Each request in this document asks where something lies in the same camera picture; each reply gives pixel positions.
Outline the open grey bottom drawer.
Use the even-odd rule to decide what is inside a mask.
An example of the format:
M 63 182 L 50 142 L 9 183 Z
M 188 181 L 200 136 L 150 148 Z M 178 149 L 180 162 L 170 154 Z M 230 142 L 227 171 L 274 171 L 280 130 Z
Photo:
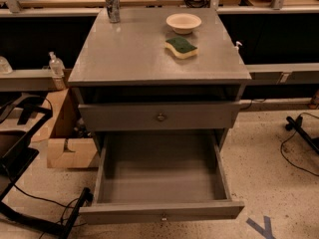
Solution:
M 90 224 L 234 219 L 244 203 L 230 196 L 211 130 L 114 132 L 104 139 Z

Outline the closed grey upper drawer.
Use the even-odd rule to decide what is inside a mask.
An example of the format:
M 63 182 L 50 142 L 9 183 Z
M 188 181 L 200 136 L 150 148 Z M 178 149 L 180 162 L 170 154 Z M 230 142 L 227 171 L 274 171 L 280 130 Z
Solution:
M 79 105 L 89 131 L 232 128 L 239 102 Z

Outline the clear sanitizer pump bottle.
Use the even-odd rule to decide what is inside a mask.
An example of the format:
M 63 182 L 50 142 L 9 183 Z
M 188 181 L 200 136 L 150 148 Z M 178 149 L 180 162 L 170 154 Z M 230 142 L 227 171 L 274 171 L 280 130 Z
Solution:
M 49 67 L 53 74 L 53 82 L 57 90 L 64 90 L 66 85 L 64 83 L 64 64 L 54 52 L 49 53 L 50 61 Z

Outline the black stand base right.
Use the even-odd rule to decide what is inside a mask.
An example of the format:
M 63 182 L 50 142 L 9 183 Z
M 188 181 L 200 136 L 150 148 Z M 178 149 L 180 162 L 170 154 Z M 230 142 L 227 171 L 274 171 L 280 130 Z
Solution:
M 297 119 L 293 119 L 292 117 L 287 117 L 286 120 L 288 124 L 285 126 L 287 130 L 295 129 L 300 136 L 308 143 L 308 145 L 319 154 L 319 137 L 311 137 L 303 128 L 302 122 L 303 117 L 298 116 Z

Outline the brown cardboard box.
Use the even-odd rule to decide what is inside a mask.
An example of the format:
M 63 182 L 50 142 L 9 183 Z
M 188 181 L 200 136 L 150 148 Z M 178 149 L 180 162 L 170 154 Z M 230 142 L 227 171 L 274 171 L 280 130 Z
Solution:
M 47 141 L 47 167 L 85 169 L 99 166 L 99 155 L 91 138 L 77 137 L 80 114 L 72 91 L 52 91 L 44 108 L 53 108 L 53 116 L 36 132 L 33 141 Z

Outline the white paper bowl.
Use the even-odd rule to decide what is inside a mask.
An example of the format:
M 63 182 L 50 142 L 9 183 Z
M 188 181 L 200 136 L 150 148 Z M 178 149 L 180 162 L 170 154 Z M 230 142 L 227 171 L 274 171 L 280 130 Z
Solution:
M 166 18 L 166 23 L 172 27 L 177 34 L 190 34 L 201 24 L 201 19 L 193 14 L 177 13 Z

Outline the green and yellow sponge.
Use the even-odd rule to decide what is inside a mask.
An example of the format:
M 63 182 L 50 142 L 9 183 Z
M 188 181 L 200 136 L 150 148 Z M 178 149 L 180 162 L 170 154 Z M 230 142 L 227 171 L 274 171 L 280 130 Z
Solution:
M 187 59 L 196 56 L 198 53 L 198 48 L 181 36 L 167 39 L 165 41 L 165 47 L 179 59 Z

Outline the grey wooden drawer cabinet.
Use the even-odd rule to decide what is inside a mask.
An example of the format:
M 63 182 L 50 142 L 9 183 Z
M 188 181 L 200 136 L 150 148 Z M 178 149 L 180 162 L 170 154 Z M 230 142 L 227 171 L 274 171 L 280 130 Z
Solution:
M 200 26 L 187 35 L 196 56 L 165 47 L 174 37 L 173 8 L 129 8 L 112 24 L 99 13 L 69 78 L 79 105 L 239 102 L 250 75 L 218 15 L 196 9 Z M 223 143 L 229 128 L 212 128 Z

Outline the black metal cart frame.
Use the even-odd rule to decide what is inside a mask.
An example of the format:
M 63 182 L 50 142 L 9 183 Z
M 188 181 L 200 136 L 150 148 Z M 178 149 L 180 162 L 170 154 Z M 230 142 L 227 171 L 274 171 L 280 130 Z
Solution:
M 75 206 L 72 208 L 67 220 L 64 220 L 64 216 L 61 216 L 57 222 L 24 215 L 3 202 L 3 198 L 12 187 L 18 188 L 16 182 L 39 153 L 37 149 L 30 147 L 31 138 L 53 116 L 52 107 L 48 109 L 42 107 L 44 100 L 44 97 L 38 95 L 22 94 L 17 100 L 9 101 L 0 108 L 0 122 L 4 122 L 15 109 L 21 109 L 22 112 L 17 125 L 26 124 L 32 113 L 43 115 L 28 130 L 11 129 L 0 131 L 0 213 L 9 221 L 42 231 L 44 234 L 55 235 L 58 239 L 68 239 L 79 216 L 80 208 L 86 202 L 93 200 L 93 194 L 89 188 L 85 187 L 81 195 L 69 204 L 60 204 L 66 210 L 71 208 L 72 203 L 75 203 Z

